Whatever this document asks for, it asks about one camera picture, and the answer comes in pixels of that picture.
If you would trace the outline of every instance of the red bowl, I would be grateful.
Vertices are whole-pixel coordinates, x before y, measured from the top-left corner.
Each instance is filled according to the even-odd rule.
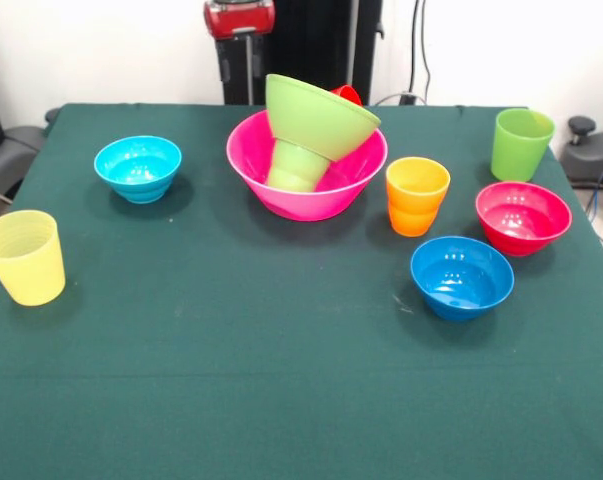
[[[477,195],[475,206],[490,243],[514,257],[538,252],[572,224],[572,212],[563,199],[532,183],[488,185]]]

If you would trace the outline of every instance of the pink bowl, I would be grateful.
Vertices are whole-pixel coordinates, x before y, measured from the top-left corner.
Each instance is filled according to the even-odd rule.
[[[538,252],[572,224],[563,199],[532,183],[493,183],[479,192],[475,205],[490,243],[515,257]]]
[[[340,214],[381,170],[388,155],[385,137],[377,129],[358,149],[332,162],[314,192],[288,192],[265,185],[274,137],[267,112],[241,122],[228,138],[230,165],[272,212],[290,220],[316,222]]]

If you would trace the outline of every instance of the red cup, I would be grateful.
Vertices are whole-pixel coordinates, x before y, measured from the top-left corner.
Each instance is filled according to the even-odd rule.
[[[342,85],[339,88],[335,88],[332,90],[332,93],[339,95],[341,98],[345,98],[346,100],[349,100],[360,107],[363,106],[363,103],[361,103],[361,97],[359,97],[357,91],[350,85]]]

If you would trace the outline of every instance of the red device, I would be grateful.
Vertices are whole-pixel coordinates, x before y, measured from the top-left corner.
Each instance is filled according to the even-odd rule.
[[[215,40],[238,35],[263,35],[274,27],[273,0],[208,0],[203,16]]]

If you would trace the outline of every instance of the blue bowl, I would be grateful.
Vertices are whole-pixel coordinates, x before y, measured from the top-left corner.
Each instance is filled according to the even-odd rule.
[[[181,165],[181,150],[170,140],[139,136],[117,140],[94,159],[94,170],[132,203],[160,199]]]
[[[410,271],[427,304],[452,322],[478,317],[514,288],[514,272],[505,257],[466,237],[439,237],[420,245]]]

